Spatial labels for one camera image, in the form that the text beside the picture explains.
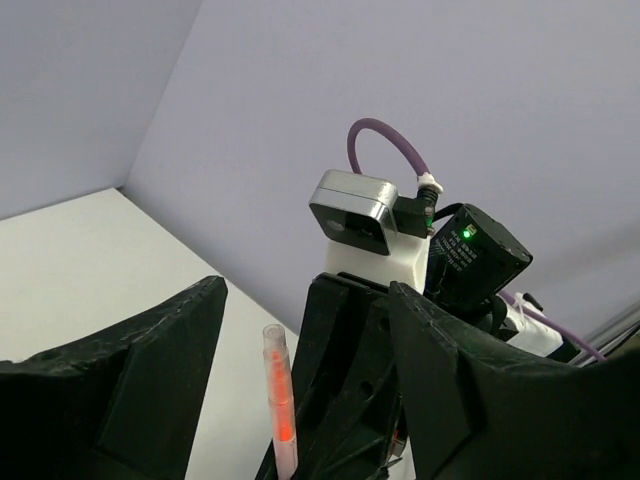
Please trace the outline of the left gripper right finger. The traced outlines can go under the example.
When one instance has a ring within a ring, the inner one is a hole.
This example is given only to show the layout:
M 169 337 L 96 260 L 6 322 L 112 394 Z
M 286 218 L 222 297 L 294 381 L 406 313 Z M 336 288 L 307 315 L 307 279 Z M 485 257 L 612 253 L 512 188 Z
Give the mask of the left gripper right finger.
M 499 341 L 411 287 L 390 329 L 420 479 L 635 479 L 639 353 L 576 367 Z

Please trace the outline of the orange red thin pen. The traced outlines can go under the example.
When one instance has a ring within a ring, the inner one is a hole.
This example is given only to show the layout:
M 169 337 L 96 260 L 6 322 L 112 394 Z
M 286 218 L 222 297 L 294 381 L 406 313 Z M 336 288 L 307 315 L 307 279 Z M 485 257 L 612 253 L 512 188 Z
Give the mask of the orange red thin pen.
M 279 479 L 292 479 L 298 467 L 295 403 L 285 329 L 263 329 L 263 359 L 272 423 L 272 444 Z

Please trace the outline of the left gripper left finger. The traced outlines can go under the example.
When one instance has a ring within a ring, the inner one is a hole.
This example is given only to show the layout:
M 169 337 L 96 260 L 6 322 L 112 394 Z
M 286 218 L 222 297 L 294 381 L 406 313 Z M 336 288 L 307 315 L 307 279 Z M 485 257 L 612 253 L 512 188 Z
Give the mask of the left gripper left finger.
M 228 289 L 208 276 L 89 336 L 1 364 L 5 479 L 182 479 Z

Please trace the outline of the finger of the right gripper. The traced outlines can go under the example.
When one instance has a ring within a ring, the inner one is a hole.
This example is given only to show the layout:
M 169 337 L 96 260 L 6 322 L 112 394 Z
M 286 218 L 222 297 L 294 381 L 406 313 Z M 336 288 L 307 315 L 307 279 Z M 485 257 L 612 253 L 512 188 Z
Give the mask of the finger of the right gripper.
M 388 290 L 348 275 L 311 283 L 292 365 L 297 479 L 386 479 L 402 416 Z

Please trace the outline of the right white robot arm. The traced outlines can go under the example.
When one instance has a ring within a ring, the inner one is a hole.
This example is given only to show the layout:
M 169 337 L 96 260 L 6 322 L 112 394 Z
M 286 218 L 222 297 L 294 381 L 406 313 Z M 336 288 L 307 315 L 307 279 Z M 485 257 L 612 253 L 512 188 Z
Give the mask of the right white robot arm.
M 523 307 L 504 287 L 532 262 L 527 249 L 478 207 L 456 203 L 430 246 L 425 297 L 472 327 L 562 363 L 586 347 L 544 323 L 531 296 Z M 310 285 L 292 371 L 298 479 L 385 479 L 417 433 L 406 416 L 420 391 L 392 340 L 387 286 L 340 269 Z

